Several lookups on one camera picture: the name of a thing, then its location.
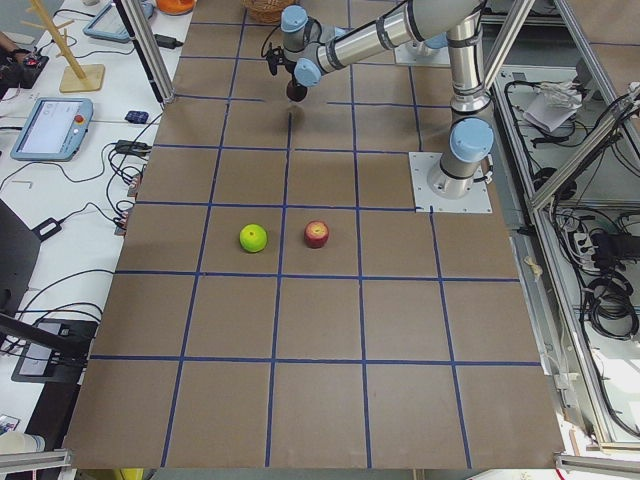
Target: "robotic arm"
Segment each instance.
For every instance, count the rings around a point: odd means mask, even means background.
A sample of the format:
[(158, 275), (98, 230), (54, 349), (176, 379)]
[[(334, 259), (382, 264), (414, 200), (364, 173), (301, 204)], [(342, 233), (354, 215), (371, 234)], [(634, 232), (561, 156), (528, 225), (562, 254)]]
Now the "robotic arm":
[[(534, 0), (519, 1), (524, 15), (520, 11), (516, 16), (523, 21), (527, 5), (530, 8)], [(485, 0), (406, 0), (348, 33), (322, 25), (294, 5), (282, 13), (283, 46), (270, 47), (266, 58), (273, 75), (279, 65), (291, 74), (287, 96), (299, 102), (323, 75), (409, 41), (424, 42), (446, 32), (454, 121), (450, 149), (429, 173), (428, 182), (438, 195), (460, 198), (471, 189), (475, 172), (494, 140), (491, 126), (480, 118), (490, 114), (490, 109), (485, 111), (490, 98), (485, 87), (480, 24), (485, 4)]]

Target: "red apple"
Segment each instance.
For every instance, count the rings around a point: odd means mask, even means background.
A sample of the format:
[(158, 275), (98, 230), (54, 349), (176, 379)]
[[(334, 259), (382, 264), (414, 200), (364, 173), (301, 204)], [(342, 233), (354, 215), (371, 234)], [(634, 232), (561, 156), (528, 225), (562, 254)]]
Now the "red apple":
[(320, 220), (309, 222), (304, 229), (304, 243), (309, 248), (320, 248), (329, 240), (329, 227)]

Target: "wooden stand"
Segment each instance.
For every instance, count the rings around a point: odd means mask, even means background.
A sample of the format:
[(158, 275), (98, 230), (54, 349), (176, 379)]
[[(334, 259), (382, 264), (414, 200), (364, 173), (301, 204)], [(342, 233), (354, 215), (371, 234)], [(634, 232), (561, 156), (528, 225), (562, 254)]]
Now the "wooden stand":
[(95, 92), (102, 88), (102, 81), (104, 80), (104, 65), (84, 65), (80, 66), (76, 57), (73, 56), (71, 49), (67, 45), (67, 31), (64, 30), (64, 36), (60, 34), (60, 29), (66, 27), (73, 20), (65, 22), (62, 25), (56, 25), (49, 16), (46, 8), (42, 5), (41, 0), (30, 0), (32, 7), (29, 11), (35, 11), (43, 25), (35, 25), (38, 28), (48, 30), (53, 38), (54, 42), (58, 45), (60, 53), (69, 62), (69, 66), (65, 69), (62, 76), (62, 82), (60, 83), (61, 93), (76, 93), (76, 92)]

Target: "white mounting plate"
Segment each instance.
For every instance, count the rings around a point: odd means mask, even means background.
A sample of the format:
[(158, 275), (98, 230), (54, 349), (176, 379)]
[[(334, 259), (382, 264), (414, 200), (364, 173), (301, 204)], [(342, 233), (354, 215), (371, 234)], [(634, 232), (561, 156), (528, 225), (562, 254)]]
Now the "white mounting plate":
[[(413, 183), (413, 200), (416, 212), (449, 213), (492, 213), (491, 201), (484, 182), (474, 183), (464, 197), (449, 200), (436, 194), (427, 184), (427, 175), (431, 168), (440, 161), (442, 153), (409, 152), (411, 166), (411, 182)], [(482, 169), (478, 168), (476, 176), (482, 176)]]
[(450, 68), (451, 59), (449, 49), (441, 48), (435, 55), (416, 55), (412, 42), (405, 43), (394, 49), (396, 65), (408, 65), (416, 67)]

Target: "dark round object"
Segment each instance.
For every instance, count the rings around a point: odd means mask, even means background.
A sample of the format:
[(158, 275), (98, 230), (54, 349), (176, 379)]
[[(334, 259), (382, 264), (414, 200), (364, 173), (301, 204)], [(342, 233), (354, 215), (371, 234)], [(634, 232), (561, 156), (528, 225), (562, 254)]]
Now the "dark round object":
[[(554, 173), (556, 173), (556, 169), (551, 167), (545, 167), (542, 170), (540, 170), (538, 173), (536, 173), (533, 176), (533, 179), (532, 179), (533, 188), (536, 191), (540, 190), (542, 185), (547, 183), (547, 180), (549, 180)], [(571, 197), (573, 197), (577, 191), (578, 191), (578, 184), (574, 180), (572, 180), (564, 187), (564, 189), (559, 191), (560, 200), (571, 199)]]
[(300, 85), (299, 83), (291, 80), (287, 84), (287, 97), (292, 102), (301, 102), (307, 96), (307, 91), (309, 89), (304, 85)]

